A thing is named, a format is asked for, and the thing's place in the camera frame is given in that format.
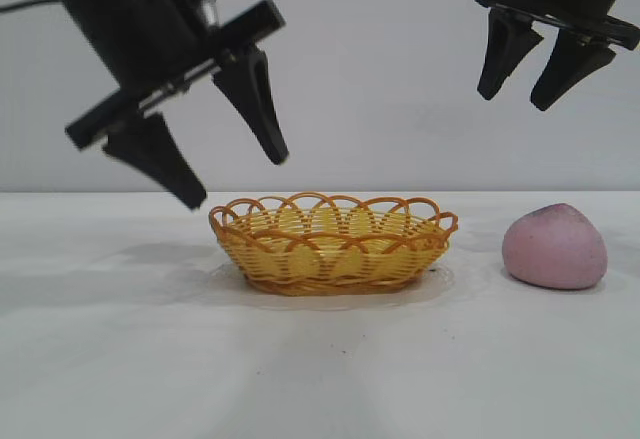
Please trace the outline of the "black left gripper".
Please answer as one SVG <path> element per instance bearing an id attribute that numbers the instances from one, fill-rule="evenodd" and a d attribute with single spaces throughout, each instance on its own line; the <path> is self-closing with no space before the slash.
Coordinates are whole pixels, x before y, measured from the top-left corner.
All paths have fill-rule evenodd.
<path id="1" fill-rule="evenodd" d="M 261 0 L 220 25 L 215 0 L 60 0 L 119 85 L 117 92 L 71 123 L 66 132 L 84 149 L 120 118 L 142 111 L 154 93 L 186 89 L 196 69 L 218 70 L 213 83 L 244 119 L 268 159 L 283 164 L 289 150 L 258 42 L 285 20 L 273 0 Z M 161 113 L 108 135 L 104 153 L 152 179 L 190 210 L 207 192 Z"/>

